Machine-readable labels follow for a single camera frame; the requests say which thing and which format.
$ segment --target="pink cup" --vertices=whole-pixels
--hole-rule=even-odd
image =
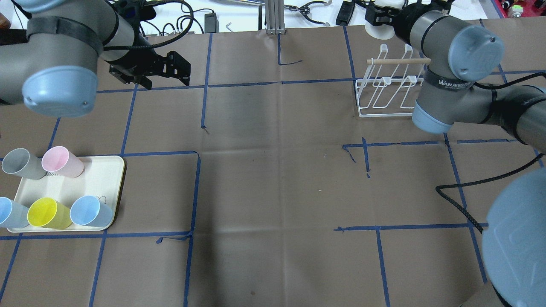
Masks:
[[[41,166],[48,172],[70,178],[76,178],[84,171],[83,162],[63,146],[48,150],[41,159]]]

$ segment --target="black cable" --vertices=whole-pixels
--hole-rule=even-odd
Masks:
[[[476,85],[476,87],[483,88],[485,90],[500,90],[501,88],[505,88],[505,87],[514,85],[516,83],[523,82],[525,80],[533,79],[533,78],[536,78],[538,76],[543,76],[543,77],[546,78],[546,72],[530,74],[530,75],[527,75],[527,76],[525,76],[523,78],[519,78],[517,80],[510,81],[508,83],[501,84],[501,85],[489,86],[489,85],[484,85],[484,84],[480,84],[480,83],[474,83],[474,85]]]
[[[171,44],[179,39],[181,39],[184,35],[186,35],[188,32],[189,32],[189,29],[192,27],[193,25],[193,9],[192,7],[187,3],[185,2],[184,0],[163,0],[163,1],[154,1],[153,2],[153,6],[157,6],[157,5],[161,5],[161,4],[167,4],[167,3],[173,3],[173,2],[176,2],[176,3],[180,3],[184,6],[186,6],[190,13],[190,17],[192,17],[192,19],[189,20],[189,24],[188,26],[184,29],[184,31],[182,31],[180,34],[178,34],[177,36],[169,39],[169,40],[166,40],[162,43],[159,43],[159,44],[153,44],[153,45],[146,45],[146,46],[112,46],[112,47],[105,47],[104,48],[104,51],[110,51],[110,50],[145,50],[145,49],[155,49],[155,48],[159,48],[159,47],[163,47],[163,46],[167,46],[168,44]]]
[[[149,22],[149,21],[147,21],[147,20],[143,20],[143,22],[145,22],[145,23],[151,25],[152,27],[154,27],[154,28],[157,30],[157,32],[159,33],[160,36],[163,35],[162,32],[161,32],[161,30],[160,30],[158,27],[156,27],[156,25],[154,25],[153,23],[151,23],[151,22]]]
[[[19,13],[17,12],[17,7],[15,6],[15,3],[13,4],[13,10],[15,11],[15,15],[17,15],[17,19],[19,19],[19,23],[21,24],[21,29],[25,29],[25,27],[23,27],[23,22],[21,21],[21,18],[19,17]]]
[[[165,32],[165,28],[167,28],[167,26],[171,26],[171,27],[173,28],[173,31],[176,32],[176,29],[175,29],[174,25],[173,25],[172,23],[170,23],[170,22],[167,22],[167,23],[163,26],[163,31],[162,31],[163,33],[166,33],[166,32]]]
[[[520,167],[518,169],[515,169],[515,170],[513,170],[511,172],[507,172],[505,174],[502,174],[500,176],[496,176],[496,177],[492,177],[492,178],[488,178],[488,179],[483,179],[483,180],[478,180],[478,181],[473,181],[473,182],[467,182],[467,183],[464,183],[464,184],[437,186],[436,187],[436,192],[438,192],[438,194],[440,194],[440,196],[443,197],[445,200],[447,200],[452,205],[454,205],[462,214],[464,214],[466,216],[466,218],[474,225],[474,227],[476,227],[476,229],[480,233],[482,233],[483,232],[483,227],[474,219],[474,217],[472,217],[472,215],[470,215],[470,213],[468,213],[468,211],[466,211],[466,209],[463,208],[459,203],[457,203],[453,198],[447,196],[444,192],[442,192],[442,190],[445,189],[445,188],[455,188],[455,187],[459,188],[459,187],[475,186],[475,185],[486,184],[488,182],[504,179],[506,177],[517,174],[517,173],[521,172],[522,170],[530,167],[531,165],[537,163],[538,160],[540,160],[543,156],[544,156],[544,154],[540,153],[538,156],[536,156],[533,160],[531,160],[526,165],[524,165],[524,166],[522,166],[522,167]]]
[[[180,21],[180,27],[182,27],[182,23],[185,21],[185,20],[188,20],[188,19],[191,19],[193,18],[193,21],[195,21],[195,23],[197,23],[197,25],[199,26],[199,28],[201,29],[201,33],[205,33],[205,30],[203,29],[203,26],[199,23],[199,21],[197,21],[197,19],[195,19],[194,17],[189,17],[189,16],[182,16],[182,20]]]

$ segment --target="yellow cup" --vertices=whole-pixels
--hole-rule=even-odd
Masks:
[[[28,209],[28,223],[36,227],[65,229],[70,224],[70,209],[53,198],[36,200]]]

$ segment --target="light blue cup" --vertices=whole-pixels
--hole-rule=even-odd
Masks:
[[[112,216],[112,209],[95,196],[78,198],[70,209],[70,219],[81,226],[106,227]]]
[[[28,208],[13,200],[0,197],[0,227],[23,228],[28,225]]]

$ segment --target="gray cup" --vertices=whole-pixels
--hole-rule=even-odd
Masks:
[[[38,180],[47,173],[42,167],[40,159],[24,148],[10,151],[2,161],[2,170],[6,174]]]

